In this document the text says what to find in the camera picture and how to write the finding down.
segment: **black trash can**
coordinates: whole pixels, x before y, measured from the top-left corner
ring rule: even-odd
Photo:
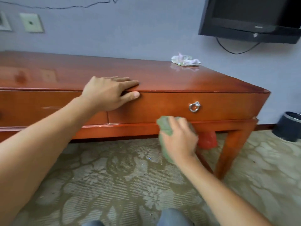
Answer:
[[[272,132],[281,139],[296,142],[301,137],[301,114],[285,112]]]

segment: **metal ring handle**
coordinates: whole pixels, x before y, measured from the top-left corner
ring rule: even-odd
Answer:
[[[199,102],[194,102],[192,104],[189,105],[189,110],[193,113],[197,112],[199,110],[199,108],[201,107],[201,104]]]

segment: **wall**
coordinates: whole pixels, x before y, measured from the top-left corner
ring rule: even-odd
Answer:
[[[105,0],[5,0],[32,6],[65,7]],[[286,111],[301,111],[301,45],[261,44],[232,55],[213,37],[198,36],[205,0],[119,0],[88,9],[39,10],[0,3],[13,32],[0,31],[0,50],[36,51],[120,58],[170,60],[182,52],[204,66],[272,92],[259,114],[276,123]],[[45,34],[24,31],[20,12],[37,13]],[[231,51],[249,42],[221,40]]]

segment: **person's right hand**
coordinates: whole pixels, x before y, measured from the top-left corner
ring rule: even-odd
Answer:
[[[124,90],[138,84],[139,82],[137,80],[130,80],[128,77],[92,77],[84,87],[80,98],[88,101],[91,109],[95,112],[111,111],[126,102],[138,98],[140,93],[137,91],[129,92],[121,96]]]
[[[174,117],[169,117],[169,124],[173,131],[172,135],[169,136],[164,132],[160,134],[168,155],[178,165],[181,160],[195,156],[198,136],[191,131],[185,118],[176,120]]]

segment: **crumpled tissue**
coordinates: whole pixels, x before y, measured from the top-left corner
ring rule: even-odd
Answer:
[[[200,66],[201,62],[198,59],[192,59],[192,56],[189,55],[175,55],[171,58],[171,61],[180,66]]]

